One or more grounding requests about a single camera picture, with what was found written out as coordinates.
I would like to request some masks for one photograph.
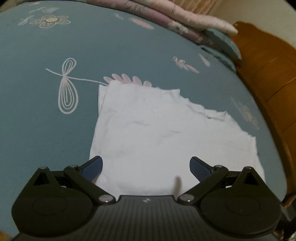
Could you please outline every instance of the folded white cloth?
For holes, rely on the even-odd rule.
[[[255,137],[180,90],[111,81],[99,86],[98,108],[90,158],[103,158],[96,185],[116,198],[182,194],[199,183],[189,169],[193,156],[232,171],[252,166],[265,179]]]

